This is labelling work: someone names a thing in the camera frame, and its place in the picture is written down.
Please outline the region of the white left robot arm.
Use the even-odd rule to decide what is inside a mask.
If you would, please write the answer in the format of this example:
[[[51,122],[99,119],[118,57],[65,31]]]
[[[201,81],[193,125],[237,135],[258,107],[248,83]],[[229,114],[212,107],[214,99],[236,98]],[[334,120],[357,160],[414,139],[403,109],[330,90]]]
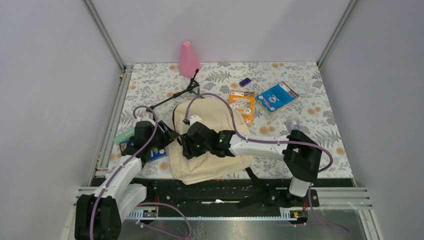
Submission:
[[[145,109],[147,115],[138,118],[118,166],[93,193],[78,198],[76,240],[116,240],[122,223],[136,205],[148,206],[154,202],[154,190],[132,180],[151,158],[152,149],[164,149],[179,134],[159,120],[153,109]]]

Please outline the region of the beige canvas backpack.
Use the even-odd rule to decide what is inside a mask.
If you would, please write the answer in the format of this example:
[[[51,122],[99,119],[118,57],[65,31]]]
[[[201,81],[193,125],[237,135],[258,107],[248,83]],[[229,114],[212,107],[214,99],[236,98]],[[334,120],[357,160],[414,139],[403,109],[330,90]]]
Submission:
[[[174,130],[180,137],[169,146],[173,177],[186,185],[216,179],[248,168],[253,156],[231,153],[234,130],[250,133],[237,110],[214,98],[198,98],[176,106],[172,112]]]

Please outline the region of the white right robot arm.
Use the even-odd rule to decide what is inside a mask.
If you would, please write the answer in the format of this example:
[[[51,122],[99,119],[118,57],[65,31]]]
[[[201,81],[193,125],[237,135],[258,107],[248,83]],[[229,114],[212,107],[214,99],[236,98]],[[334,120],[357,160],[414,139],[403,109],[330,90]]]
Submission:
[[[319,168],[322,154],[327,154],[331,162],[334,160],[328,150],[294,129],[286,140],[242,134],[235,125],[232,130],[216,132],[204,125],[201,117],[189,114],[194,102],[194,99],[189,102],[183,120],[189,126],[182,135],[183,155],[187,159],[209,152],[220,158],[256,156],[282,160],[292,174],[284,201],[292,207],[312,206],[311,185],[322,171]]]

